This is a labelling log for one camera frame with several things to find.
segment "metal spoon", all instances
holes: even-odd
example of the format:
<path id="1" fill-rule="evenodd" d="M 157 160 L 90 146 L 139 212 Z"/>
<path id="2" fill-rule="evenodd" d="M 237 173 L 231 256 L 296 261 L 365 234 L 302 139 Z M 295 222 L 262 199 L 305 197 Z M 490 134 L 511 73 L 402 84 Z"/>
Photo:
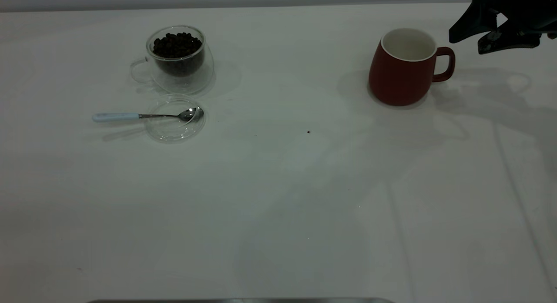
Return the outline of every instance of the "metal spoon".
<path id="1" fill-rule="evenodd" d="M 193 117 L 197 115 L 199 120 L 203 117 L 203 109 L 201 107 L 195 107 L 187 109 L 181 112 L 179 115 L 173 114 L 140 114 L 140 113 L 98 113 L 93 115 L 94 122 L 109 122 L 109 121 L 119 121 L 119 120 L 136 120 L 136 119 L 146 119 L 146 118 L 165 118 L 174 117 L 182 120 L 186 123 L 193 120 Z"/>

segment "black robotic arm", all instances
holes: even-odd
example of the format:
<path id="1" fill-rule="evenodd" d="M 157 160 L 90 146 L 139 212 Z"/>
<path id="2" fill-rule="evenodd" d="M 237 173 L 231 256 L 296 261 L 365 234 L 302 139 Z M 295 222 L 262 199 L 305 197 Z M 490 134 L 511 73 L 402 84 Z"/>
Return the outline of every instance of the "black robotic arm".
<path id="1" fill-rule="evenodd" d="M 507 17 L 499 27 L 498 13 Z M 449 41 L 458 43 L 483 32 L 489 33 L 478 41 L 480 54 L 537 47 L 542 34 L 557 37 L 557 0 L 472 0 L 449 30 Z"/>

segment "mug handle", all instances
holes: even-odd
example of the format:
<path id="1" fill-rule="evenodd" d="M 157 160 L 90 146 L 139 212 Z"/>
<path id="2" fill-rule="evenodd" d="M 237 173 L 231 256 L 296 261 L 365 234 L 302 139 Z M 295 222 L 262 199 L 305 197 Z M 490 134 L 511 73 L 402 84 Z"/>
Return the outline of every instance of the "mug handle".
<path id="1" fill-rule="evenodd" d="M 442 81 L 447 81 L 450 77 L 452 77 L 452 74 L 454 73 L 454 66 L 456 65 L 456 56 L 454 56 L 454 51 L 452 49 L 450 49 L 449 47 L 439 47 L 437 49 L 437 53 L 435 53 L 436 56 L 449 56 L 449 67 L 447 68 L 447 70 L 441 74 L 434 74 L 433 75 L 433 81 L 434 82 L 442 82 Z"/>
<path id="2" fill-rule="evenodd" d="M 134 61 L 130 65 L 131 78 L 135 80 L 137 83 L 148 83 L 149 81 L 151 81 L 151 77 L 139 77 L 138 75 L 135 74 L 135 68 L 141 64 L 147 63 L 148 60 L 149 59 L 145 57 L 144 59 L 139 59 L 138 61 Z"/>

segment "white spoon handle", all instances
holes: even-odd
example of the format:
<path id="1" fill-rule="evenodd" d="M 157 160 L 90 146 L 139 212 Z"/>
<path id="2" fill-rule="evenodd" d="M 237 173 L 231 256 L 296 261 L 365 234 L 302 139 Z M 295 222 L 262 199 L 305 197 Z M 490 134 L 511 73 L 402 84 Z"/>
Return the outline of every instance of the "white spoon handle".
<path id="1" fill-rule="evenodd" d="M 93 115 L 94 122 L 109 122 L 135 119 L 139 119 L 138 113 L 98 113 Z"/>

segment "white table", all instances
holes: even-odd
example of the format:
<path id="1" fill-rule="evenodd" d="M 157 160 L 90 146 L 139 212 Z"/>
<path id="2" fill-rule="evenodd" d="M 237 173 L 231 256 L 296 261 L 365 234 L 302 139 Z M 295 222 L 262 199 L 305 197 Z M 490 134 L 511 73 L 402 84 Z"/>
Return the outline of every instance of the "white table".
<path id="1" fill-rule="evenodd" d="M 448 45 L 466 8 L 0 14 L 0 301 L 554 302 L 555 41 L 451 45 L 453 78 L 412 109 L 366 89 L 384 32 Z M 151 107 L 129 63 L 174 24 L 215 56 L 205 128 L 93 123 Z"/>

